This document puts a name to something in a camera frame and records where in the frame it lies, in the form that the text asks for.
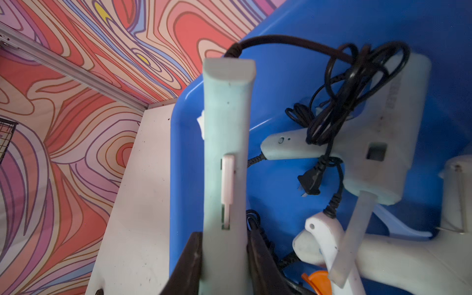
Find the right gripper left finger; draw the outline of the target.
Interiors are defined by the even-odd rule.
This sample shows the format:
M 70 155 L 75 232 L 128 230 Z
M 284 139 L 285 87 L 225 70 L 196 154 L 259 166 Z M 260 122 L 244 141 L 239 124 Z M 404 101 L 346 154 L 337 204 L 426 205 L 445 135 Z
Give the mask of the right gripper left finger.
M 193 232 L 161 295 L 197 295 L 202 273 L 202 232 Z

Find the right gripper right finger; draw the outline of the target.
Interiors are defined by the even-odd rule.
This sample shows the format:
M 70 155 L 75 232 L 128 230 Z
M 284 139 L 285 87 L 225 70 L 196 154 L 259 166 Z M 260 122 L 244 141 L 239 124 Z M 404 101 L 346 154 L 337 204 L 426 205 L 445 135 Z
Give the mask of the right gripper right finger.
M 248 231 L 248 259 L 254 295 L 290 295 L 259 230 Z

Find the large mint glue gun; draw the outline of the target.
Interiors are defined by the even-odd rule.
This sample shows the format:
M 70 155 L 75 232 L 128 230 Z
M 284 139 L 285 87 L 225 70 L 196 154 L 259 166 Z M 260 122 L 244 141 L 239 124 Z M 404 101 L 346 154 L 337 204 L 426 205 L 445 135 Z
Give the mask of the large mint glue gun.
M 298 178 L 307 194 L 319 194 L 325 170 L 335 167 L 339 189 L 357 196 L 345 236 L 327 264 L 338 288 L 354 285 L 355 257 L 375 206 L 396 204 L 403 196 L 431 71 L 430 60 L 401 41 L 364 45 L 358 53 L 354 64 L 334 63 L 331 73 L 338 81 L 331 88 L 323 83 L 329 98 L 319 113 L 300 103 L 286 109 L 300 129 L 269 136 L 260 155 L 248 161 L 316 158 L 316 166 Z

